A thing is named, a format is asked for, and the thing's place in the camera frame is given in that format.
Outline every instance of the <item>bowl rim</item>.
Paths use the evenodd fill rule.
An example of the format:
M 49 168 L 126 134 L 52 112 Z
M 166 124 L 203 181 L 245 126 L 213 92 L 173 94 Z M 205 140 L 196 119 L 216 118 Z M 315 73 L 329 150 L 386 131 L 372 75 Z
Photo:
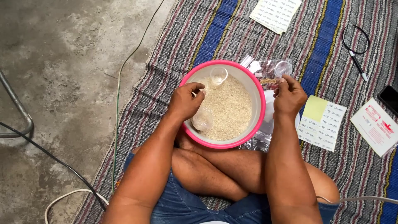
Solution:
M 195 72 L 197 72 L 198 70 L 200 70 L 200 69 L 202 69 L 202 68 L 204 68 L 204 67 L 210 66 L 210 65 L 229 65 L 229 66 L 233 66 L 233 67 L 238 68 L 239 70 L 242 70 L 243 72 L 245 72 L 246 75 L 248 75 L 248 76 L 252 79 L 252 81 L 253 81 L 254 84 L 256 85 L 256 87 L 257 87 L 257 89 L 258 89 L 258 92 L 259 92 L 259 94 L 260 94 L 261 110 L 260 110 L 259 119 L 258 119 L 256 125 L 254 126 L 253 130 L 252 130 L 248 135 L 246 135 L 245 137 L 243 137 L 242 139 L 240 139 L 240 140 L 238 140 L 238 141 L 236 141 L 236 142 L 229 143 L 229 144 L 222 144 L 222 145 L 213 144 L 213 143 L 209 143 L 209 142 L 206 142 L 206 141 L 201 140 L 200 138 L 196 137 L 196 136 L 187 128 L 187 126 L 185 125 L 185 123 L 182 123 L 182 126 L 181 126 L 181 127 L 182 127 L 183 131 L 185 131 L 185 133 L 187 133 L 188 136 L 191 137 L 194 141 L 196 141 L 197 143 L 199 143 L 199 144 L 201 144 L 201 145 L 204 145 L 204 146 L 206 146 L 206 147 L 209 147 L 209 148 L 213 148 L 213 149 L 229 149 L 229 148 L 236 147 L 236 146 L 238 146 L 238 145 L 242 145 L 243 143 L 247 142 L 251 137 L 254 136 L 254 134 L 258 131 L 258 129 L 259 129 L 260 126 L 261 126 L 261 123 L 262 123 L 263 120 L 264 120 L 264 116 L 265 116 L 265 105 L 266 105 L 264 90 L 263 90 L 263 88 L 261 87 L 260 82 L 259 82 L 258 79 L 254 76 L 253 73 L 251 73 L 247 68 L 243 67 L 242 65 L 240 65 L 240 64 L 238 64 L 238 63 L 236 63 L 236 62 L 233 62 L 233 61 L 228 61 L 228 60 L 213 60 L 213 61 L 208 61 L 208 62 L 204 62 L 204 63 L 202 63 L 202 64 L 199 64 L 198 66 L 196 66 L 195 68 L 193 68 L 191 71 L 189 71 L 189 72 L 185 75 L 185 77 L 181 80 L 181 83 L 180 83 L 179 86 L 184 85 L 184 84 L 188 81 L 188 79 L 189 79 Z

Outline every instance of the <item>plastic bowl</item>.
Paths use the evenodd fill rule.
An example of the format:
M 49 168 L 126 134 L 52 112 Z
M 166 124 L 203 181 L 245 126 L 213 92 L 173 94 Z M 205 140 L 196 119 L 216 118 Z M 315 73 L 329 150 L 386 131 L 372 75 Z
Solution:
M 226 60 L 208 61 L 196 66 L 182 79 L 179 86 L 208 77 L 211 70 L 216 67 L 224 67 L 227 69 L 228 75 L 240 81 L 249 92 L 252 98 L 252 118 L 249 121 L 248 127 L 239 136 L 224 141 L 211 140 L 199 134 L 198 131 L 192 127 L 189 120 L 182 124 L 182 129 L 201 145 L 213 149 L 229 149 L 247 142 L 258 131 L 265 115 L 265 96 L 259 81 L 247 68 L 236 62 Z

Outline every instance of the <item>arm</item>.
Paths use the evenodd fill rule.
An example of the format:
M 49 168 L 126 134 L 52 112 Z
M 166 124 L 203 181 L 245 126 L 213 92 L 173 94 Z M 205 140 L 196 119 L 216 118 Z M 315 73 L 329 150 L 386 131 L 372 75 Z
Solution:
M 148 223 L 170 173 L 177 131 L 205 98 L 204 85 L 188 83 L 177 88 L 158 127 L 141 146 L 123 175 L 105 213 L 105 224 Z
M 307 95 L 287 75 L 279 80 L 279 89 L 274 93 L 274 130 L 265 163 L 272 223 L 322 223 L 295 128 L 295 117 Z

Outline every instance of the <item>white cable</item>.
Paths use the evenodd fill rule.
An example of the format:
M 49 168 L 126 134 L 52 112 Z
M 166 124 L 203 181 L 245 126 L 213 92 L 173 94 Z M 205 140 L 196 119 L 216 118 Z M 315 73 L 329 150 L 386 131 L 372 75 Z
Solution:
M 49 224 L 49 221 L 48 221 L 48 219 L 47 219 L 48 212 L 49 212 L 50 208 L 51 208 L 57 201 L 61 200 L 62 198 L 66 197 L 66 196 L 68 196 L 68 195 L 71 195 L 71 194 L 73 194 L 73 193 L 80 192 L 80 191 L 87 191 L 87 192 L 93 193 L 91 190 L 88 190 L 88 189 L 79 189 L 79 190 L 71 191 L 71 192 L 69 192 L 69 193 L 67 193 L 67 194 L 65 194 L 65 195 L 62 195 L 61 197 L 55 199 L 53 202 L 51 202 L 51 203 L 47 206 L 46 212 L 44 213 L 44 221 L 45 221 L 45 224 Z M 101 199 L 106 203 L 106 205 L 109 205 L 109 202 L 108 202 L 102 195 L 100 195 L 100 194 L 98 194 L 98 193 L 97 193 L 97 195 L 99 196 L 99 198 L 101 198 Z
M 340 199 L 336 202 L 331 202 L 328 199 L 322 197 L 322 196 L 316 196 L 317 198 L 322 198 L 323 200 L 327 201 L 329 204 L 340 204 L 341 202 L 344 201 L 357 201 L 357 200 L 379 200 L 379 201 L 384 201 L 384 202 L 390 202 L 393 204 L 398 204 L 398 200 L 390 199 L 390 198 L 383 198 L 383 197 L 377 197 L 377 196 L 362 196 L 362 197 L 357 197 L 357 198 L 343 198 Z

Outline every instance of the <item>paper sheet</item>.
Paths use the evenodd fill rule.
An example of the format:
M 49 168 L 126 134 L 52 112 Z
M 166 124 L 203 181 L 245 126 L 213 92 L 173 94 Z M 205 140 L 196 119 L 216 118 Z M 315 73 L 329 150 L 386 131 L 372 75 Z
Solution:
M 346 107 L 310 96 L 304 108 L 297 134 L 299 139 L 334 151 Z
M 259 0 L 250 18 L 277 34 L 287 31 L 300 0 Z
M 379 156 L 386 154 L 398 141 L 398 125 L 373 98 L 350 121 Z

